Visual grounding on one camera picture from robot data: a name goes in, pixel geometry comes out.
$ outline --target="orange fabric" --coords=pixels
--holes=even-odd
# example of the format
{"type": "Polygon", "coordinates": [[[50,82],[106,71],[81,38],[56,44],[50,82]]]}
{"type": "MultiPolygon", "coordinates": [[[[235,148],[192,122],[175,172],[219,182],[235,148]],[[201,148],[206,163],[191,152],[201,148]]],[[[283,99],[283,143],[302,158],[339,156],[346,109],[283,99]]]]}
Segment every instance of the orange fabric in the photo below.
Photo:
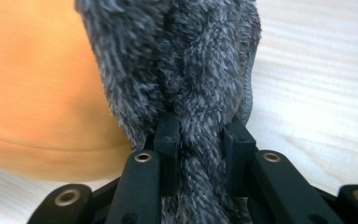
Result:
{"type": "Polygon", "coordinates": [[[130,152],[74,1],[0,1],[0,167],[83,181],[118,175],[130,152]]]}

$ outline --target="fur texture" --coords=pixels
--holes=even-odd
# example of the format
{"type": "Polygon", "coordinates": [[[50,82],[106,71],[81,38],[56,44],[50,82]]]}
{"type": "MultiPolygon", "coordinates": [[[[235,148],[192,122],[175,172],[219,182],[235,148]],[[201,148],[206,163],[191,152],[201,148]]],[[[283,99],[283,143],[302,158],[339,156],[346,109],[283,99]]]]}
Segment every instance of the fur texture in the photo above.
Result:
{"type": "Polygon", "coordinates": [[[227,196],[218,134],[247,122],[260,39],[253,0],[76,0],[119,124],[142,148],[159,115],[180,121],[179,190],[163,223],[246,223],[244,199],[227,196]]]}

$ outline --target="white wooden surface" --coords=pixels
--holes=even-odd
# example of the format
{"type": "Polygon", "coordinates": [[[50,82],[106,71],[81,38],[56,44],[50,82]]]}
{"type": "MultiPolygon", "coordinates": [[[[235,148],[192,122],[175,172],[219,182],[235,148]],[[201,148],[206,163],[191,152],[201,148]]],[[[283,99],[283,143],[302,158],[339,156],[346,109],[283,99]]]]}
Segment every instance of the white wooden surface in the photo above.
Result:
{"type": "MultiPolygon", "coordinates": [[[[358,183],[358,1],[257,4],[263,39],[248,129],[259,148],[282,152],[312,185],[337,193],[358,183]]],[[[0,170],[0,223],[25,223],[63,184],[0,170]]]]}

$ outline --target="orange cushion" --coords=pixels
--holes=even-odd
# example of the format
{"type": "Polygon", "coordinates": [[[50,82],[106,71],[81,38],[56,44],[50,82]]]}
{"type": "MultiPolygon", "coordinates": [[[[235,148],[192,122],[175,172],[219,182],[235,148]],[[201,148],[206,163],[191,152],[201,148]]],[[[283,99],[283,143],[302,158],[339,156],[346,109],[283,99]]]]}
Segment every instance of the orange cushion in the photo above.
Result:
{"type": "Polygon", "coordinates": [[[129,153],[74,0],[0,1],[0,167],[85,181],[129,153]]]}

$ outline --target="wooden table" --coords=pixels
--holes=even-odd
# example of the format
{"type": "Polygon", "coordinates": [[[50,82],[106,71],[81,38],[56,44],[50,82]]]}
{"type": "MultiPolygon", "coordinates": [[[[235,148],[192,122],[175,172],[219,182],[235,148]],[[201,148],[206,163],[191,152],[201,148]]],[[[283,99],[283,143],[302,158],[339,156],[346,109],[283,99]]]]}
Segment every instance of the wooden table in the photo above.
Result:
{"type": "MultiPolygon", "coordinates": [[[[247,127],[260,149],[280,151],[312,185],[336,194],[358,183],[358,1],[257,5],[263,39],[247,127]]],[[[0,223],[25,223],[63,184],[0,170],[0,223]]]]}

